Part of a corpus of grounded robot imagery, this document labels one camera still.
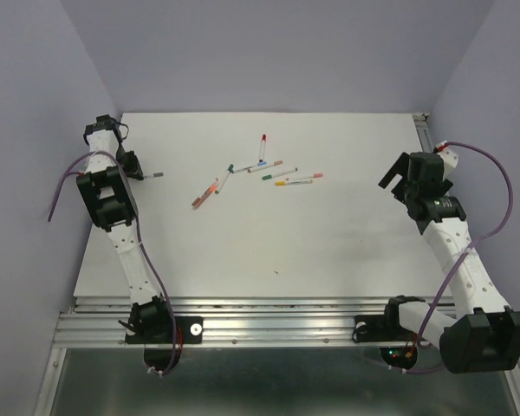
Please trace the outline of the grey capped marker pen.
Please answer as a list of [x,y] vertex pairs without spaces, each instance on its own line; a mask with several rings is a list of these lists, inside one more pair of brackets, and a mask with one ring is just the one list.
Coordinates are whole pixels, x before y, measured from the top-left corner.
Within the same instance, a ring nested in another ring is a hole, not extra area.
[[164,176],[163,172],[155,172],[155,173],[144,175],[143,179],[155,179],[155,178],[161,178],[163,176]]

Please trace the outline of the brown capped marker pen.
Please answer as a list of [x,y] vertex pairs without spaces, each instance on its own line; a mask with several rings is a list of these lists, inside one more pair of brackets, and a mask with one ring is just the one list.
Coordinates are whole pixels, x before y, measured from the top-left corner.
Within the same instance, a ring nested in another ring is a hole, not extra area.
[[211,194],[215,191],[215,186],[210,186],[200,197],[196,198],[192,203],[192,209],[198,209],[204,201],[211,196]]

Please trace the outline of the dark green capped marker pen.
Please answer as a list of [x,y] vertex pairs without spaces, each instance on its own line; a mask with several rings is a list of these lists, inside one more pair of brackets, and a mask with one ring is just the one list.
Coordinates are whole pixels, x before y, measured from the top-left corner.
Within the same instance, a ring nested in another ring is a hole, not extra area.
[[234,165],[233,164],[229,164],[229,166],[227,167],[227,169],[224,171],[224,174],[223,176],[221,177],[221,179],[218,181],[218,185],[216,187],[216,190],[215,190],[215,193],[216,194],[219,194],[225,183],[227,182],[227,179],[230,177],[230,175],[233,173],[233,168],[234,168]]

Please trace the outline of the red capped marker pen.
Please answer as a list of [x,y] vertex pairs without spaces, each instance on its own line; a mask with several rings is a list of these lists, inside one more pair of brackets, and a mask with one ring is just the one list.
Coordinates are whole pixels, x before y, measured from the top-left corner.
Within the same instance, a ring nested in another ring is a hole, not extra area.
[[263,136],[261,138],[260,149],[259,149],[258,163],[264,162],[266,142],[267,142],[267,135],[263,134]]

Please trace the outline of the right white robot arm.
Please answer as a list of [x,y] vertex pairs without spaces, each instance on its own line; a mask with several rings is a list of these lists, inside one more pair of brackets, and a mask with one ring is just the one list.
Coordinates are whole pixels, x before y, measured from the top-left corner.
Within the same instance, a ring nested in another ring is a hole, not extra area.
[[520,358],[520,311],[500,294],[476,247],[497,235],[510,214],[480,237],[472,237],[460,201],[450,195],[449,174],[458,165],[453,142],[431,152],[402,153],[380,180],[405,207],[437,259],[445,278],[430,303],[415,296],[389,300],[381,327],[392,338],[409,331],[414,342],[439,350],[453,374],[510,371]]

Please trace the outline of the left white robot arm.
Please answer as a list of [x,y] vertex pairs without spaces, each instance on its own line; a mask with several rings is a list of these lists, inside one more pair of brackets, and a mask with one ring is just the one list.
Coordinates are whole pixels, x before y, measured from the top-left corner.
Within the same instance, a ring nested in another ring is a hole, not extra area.
[[142,250],[139,212],[129,185],[130,179],[142,181],[145,175],[135,153],[123,146],[123,126],[105,114],[85,127],[83,140],[90,155],[76,184],[93,224],[114,247],[127,281],[131,312],[121,325],[134,342],[169,343],[176,322]]

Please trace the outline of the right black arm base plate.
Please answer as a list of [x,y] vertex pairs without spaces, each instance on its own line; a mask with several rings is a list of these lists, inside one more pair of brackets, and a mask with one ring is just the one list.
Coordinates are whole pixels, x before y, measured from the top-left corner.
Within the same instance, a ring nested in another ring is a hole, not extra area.
[[357,315],[354,320],[354,343],[413,344],[414,332],[401,327],[397,316]]

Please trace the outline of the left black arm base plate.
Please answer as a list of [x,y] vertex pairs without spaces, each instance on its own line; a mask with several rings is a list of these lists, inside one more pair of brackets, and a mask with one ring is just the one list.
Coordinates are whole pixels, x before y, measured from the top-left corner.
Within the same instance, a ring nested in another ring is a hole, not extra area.
[[[204,319],[198,315],[176,315],[175,322],[177,325],[177,342],[182,336],[184,345],[198,345],[202,343],[204,331]],[[161,323],[150,329],[137,331],[135,326],[127,322],[119,321],[119,324],[125,329],[125,343],[130,345],[146,345],[172,344],[172,321],[167,318],[166,323]]]

